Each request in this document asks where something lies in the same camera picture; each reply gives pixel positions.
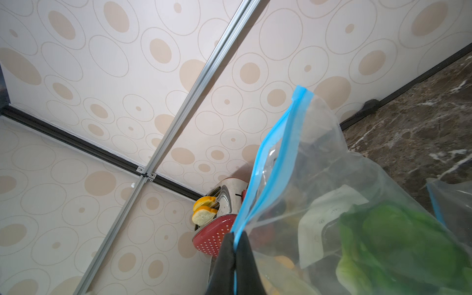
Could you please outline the clear zipper bag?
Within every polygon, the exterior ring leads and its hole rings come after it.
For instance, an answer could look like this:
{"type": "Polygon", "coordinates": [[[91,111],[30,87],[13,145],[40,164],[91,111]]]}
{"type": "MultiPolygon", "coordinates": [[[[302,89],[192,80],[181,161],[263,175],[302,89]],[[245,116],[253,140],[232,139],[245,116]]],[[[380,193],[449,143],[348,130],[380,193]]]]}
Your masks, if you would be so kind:
{"type": "Polygon", "coordinates": [[[385,203],[433,217],[377,163],[351,152],[325,101],[299,86],[259,147],[234,246],[250,244],[268,294],[351,295],[336,276],[339,218],[355,205],[385,203]]]}
{"type": "Polygon", "coordinates": [[[472,247],[472,182],[447,184],[428,178],[427,190],[436,219],[457,239],[472,247]]]}

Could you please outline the chinese cabbage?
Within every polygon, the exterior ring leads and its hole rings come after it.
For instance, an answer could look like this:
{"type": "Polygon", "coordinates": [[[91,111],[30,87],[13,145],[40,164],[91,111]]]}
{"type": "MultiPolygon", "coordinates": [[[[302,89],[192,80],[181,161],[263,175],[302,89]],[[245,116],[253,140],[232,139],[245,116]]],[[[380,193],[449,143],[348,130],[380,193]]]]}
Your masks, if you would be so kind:
{"type": "Polygon", "coordinates": [[[352,295],[469,295],[472,259],[426,213],[385,203],[338,221],[339,283],[352,295]]]}

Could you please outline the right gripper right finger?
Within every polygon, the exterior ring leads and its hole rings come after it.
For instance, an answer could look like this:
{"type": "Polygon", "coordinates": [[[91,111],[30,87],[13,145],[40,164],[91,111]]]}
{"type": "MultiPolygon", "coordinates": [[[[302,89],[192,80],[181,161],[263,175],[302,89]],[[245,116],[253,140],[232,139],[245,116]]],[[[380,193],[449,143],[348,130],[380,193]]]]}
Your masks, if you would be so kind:
{"type": "Polygon", "coordinates": [[[250,244],[240,241],[236,250],[235,295],[266,295],[250,244]]]}

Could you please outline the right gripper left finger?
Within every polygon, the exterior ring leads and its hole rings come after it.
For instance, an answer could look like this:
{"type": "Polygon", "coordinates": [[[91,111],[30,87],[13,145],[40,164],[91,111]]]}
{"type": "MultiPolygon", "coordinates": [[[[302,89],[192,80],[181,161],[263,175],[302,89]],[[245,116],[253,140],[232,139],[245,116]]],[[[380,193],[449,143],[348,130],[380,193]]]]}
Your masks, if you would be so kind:
{"type": "Polygon", "coordinates": [[[226,234],[223,238],[217,257],[213,275],[211,276],[206,295],[233,295],[235,286],[234,272],[236,254],[234,250],[234,234],[226,234]]]}

